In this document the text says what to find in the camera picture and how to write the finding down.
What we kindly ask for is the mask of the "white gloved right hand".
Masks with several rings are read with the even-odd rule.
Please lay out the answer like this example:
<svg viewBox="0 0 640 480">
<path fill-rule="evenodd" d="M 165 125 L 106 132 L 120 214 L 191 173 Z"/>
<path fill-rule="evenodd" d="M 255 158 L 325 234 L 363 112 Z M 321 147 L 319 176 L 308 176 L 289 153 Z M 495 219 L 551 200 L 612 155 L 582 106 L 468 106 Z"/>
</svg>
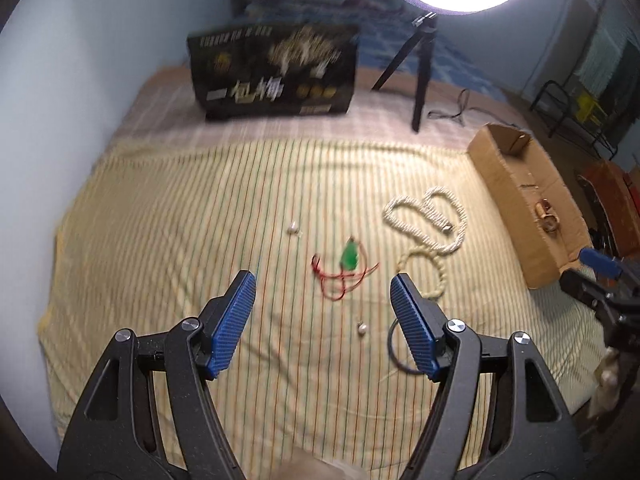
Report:
<svg viewBox="0 0 640 480">
<path fill-rule="evenodd" d="M 598 418 L 612 412 L 620 400 L 620 352 L 607 348 L 594 372 L 597 388 L 589 401 L 588 418 Z"/>
</svg>

